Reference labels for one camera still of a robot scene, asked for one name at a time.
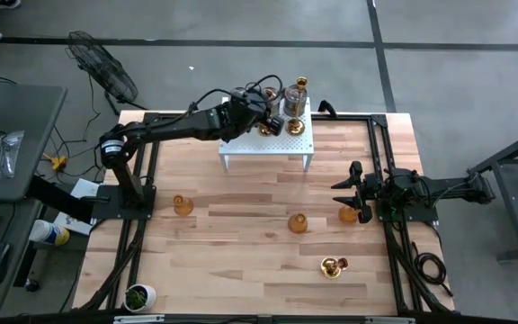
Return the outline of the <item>white pot with succulent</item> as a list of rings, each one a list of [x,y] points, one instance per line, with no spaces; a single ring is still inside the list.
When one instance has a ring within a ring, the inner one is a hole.
[[[150,309],[156,302],[156,291],[152,286],[134,284],[127,289],[123,306],[131,312],[141,312]]]

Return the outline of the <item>silver metal bracket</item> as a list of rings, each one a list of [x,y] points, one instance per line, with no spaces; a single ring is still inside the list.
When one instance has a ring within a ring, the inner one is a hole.
[[[415,319],[404,317],[365,317],[364,324],[416,324]]]
[[[165,322],[163,314],[142,314],[116,316],[112,324],[160,324]]]

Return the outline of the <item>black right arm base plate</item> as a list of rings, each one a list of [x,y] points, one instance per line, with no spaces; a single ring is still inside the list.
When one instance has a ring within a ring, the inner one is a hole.
[[[438,220],[425,189],[386,187],[377,194],[376,203],[380,219],[385,222]]]

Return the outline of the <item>black aluminium table frame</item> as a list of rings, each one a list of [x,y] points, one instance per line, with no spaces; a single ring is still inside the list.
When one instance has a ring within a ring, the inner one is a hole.
[[[154,313],[214,319],[259,315],[275,321],[308,316],[393,316],[397,312],[379,220],[339,220],[341,191],[331,186],[358,160],[365,172],[386,167],[420,170],[407,114],[350,113],[313,123],[315,155],[303,171],[299,157],[235,156],[228,171],[215,142],[179,139],[161,144],[154,175],[155,210],[147,223],[137,280],[156,291]],[[174,212],[180,194],[193,202]],[[288,229],[297,213],[305,233]],[[326,257],[345,257],[347,269],[323,276]]]

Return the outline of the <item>black floor fan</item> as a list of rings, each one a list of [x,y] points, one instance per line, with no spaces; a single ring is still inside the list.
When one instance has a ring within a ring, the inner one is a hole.
[[[128,72],[97,39],[86,31],[71,31],[67,37],[67,48],[77,66],[103,89],[104,97],[115,115],[120,115],[120,111],[113,100],[140,110],[147,109],[136,103],[138,89]]]

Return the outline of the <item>black support bar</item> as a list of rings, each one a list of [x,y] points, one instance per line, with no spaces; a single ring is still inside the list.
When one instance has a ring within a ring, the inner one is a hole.
[[[64,212],[78,221],[89,223],[92,219],[92,204],[76,198],[39,176],[32,178],[25,196]]]

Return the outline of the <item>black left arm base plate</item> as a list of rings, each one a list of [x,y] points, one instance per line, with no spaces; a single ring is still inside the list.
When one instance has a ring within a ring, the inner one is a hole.
[[[92,217],[99,220],[146,221],[152,218],[156,199],[156,187],[143,185],[142,200],[138,203],[126,197],[119,185],[100,185],[98,187]]]

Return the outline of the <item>white wipes canister yellow lid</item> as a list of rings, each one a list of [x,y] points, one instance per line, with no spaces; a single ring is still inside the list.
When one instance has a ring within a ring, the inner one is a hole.
[[[53,246],[65,245],[69,238],[70,233],[66,228],[46,220],[36,220],[29,235],[30,241]]]

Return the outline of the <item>grey side table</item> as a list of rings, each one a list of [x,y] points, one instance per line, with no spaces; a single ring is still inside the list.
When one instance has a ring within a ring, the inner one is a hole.
[[[0,137],[24,134],[14,177],[0,178],[0,202],[18,201],[27,193],[66,95],[60,86],[0,84]]]

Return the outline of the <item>white paper booklet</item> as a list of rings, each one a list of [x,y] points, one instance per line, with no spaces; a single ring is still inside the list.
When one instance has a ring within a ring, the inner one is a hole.
[[[72,218],[64,212],[60,212],[53,223],[86,236],[90,234],[93,227],[91,224]]]

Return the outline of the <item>white paper sheet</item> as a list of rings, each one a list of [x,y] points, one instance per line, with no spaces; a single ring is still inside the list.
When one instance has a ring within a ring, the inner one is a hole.
[[[97,195],[99,184],[79,178],[71,190],[71,195],[75,198],[95,197]]]

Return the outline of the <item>short gold candlestick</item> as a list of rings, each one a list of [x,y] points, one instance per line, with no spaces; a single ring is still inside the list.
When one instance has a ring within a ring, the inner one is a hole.
[[[347,269],[349,261],[345,257],[326,257],[321,261],[320,269],[324,277],[329,279],[337,278],[343,270]]]

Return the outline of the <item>black clamp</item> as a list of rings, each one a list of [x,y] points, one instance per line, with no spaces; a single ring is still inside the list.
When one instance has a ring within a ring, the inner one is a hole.
[[[327,116],[328,118],[331,118],[331,119],[336,119],[337,118],[337,113],[336,113],[335,108],[327,100],[322,100],[319,103],[317,111],[319,113]]]

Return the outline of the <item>yellow power plug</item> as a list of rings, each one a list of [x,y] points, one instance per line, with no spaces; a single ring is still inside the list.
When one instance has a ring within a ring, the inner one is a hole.
[[[51,157],[47,154],[43,154],[43,160],[48,161],[51,164],[51,168],[55,171],[62,171],[67,166],[67,157]]]

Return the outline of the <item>white perforated shelf riser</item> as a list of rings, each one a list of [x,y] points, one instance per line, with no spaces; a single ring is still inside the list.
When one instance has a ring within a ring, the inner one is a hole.
[[[303,171],[307,172],[314,156],[315,145],[313,140],[313,126],[310,111],[310,98],[307,98],[305,112],[299,118],[304,125],[304,131],[300,135],[287,132],[287,121],[291,117],[282,110],[284,102],[280,103],[280,113],[285,123],[279,136],[263,136],[259,128],[252,128],[230,142],[219,143],[219,159],[223,170],[228,171],[228,159],[231,156],[300,156],[302,157]]]

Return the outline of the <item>clear plastic bag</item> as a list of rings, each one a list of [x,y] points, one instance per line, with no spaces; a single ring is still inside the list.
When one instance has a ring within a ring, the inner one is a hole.
[[[23,138],[23,130],[0,136],[0,179],[14,178]]]

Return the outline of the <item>tall gold candlestick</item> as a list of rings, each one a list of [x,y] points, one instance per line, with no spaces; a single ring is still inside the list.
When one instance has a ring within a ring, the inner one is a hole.
[[[304,76],[299,76],[296,79],[296,82],[294,85],[297,85],[298,87],[306,87],[307,88],[308,80]],[[305,124],[301,120],[300,117],[290,117],[290,120],[287,124],[287,132],[291,136],[299,136],[303,133],[305,130]]]

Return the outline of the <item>amber ribbed glass candle holder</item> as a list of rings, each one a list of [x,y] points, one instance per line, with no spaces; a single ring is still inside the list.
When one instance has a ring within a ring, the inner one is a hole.
[[[290,216],[288,219],[288,229],[295,234],[305,233],[308,229],[308,219],[302,213]]]
[[[359,220],[360,213],[359,209],[344,205],[339,209],[338,217],[343,223],[355,224]]]
[[[174,212],[178,216],[188,216],[193,211],[193,202],[190,198],[177,194],[173,198]]]

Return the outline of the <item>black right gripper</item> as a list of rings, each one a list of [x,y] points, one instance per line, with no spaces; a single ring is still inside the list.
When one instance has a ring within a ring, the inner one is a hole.
[[[360,223],[367,223],[372,218],[372,210],[368,205],[368,201],[374,201],[376,203],[376,209],[379,211],[381,221],[393,221],[393,207],[390,205],[391,177],[383,180],[384,187],[381,196],[376,199],[370,199],[366,194],[365,176],[362,176],[362,164],[359,161],[352,162],[352,179],[348,178],[338,184],[333,184],[331,188],[350,189],[355,186],[356,193],[351,197],[333,197],[333,200],[350,208],[359,209],[361,211],[359,216]]]

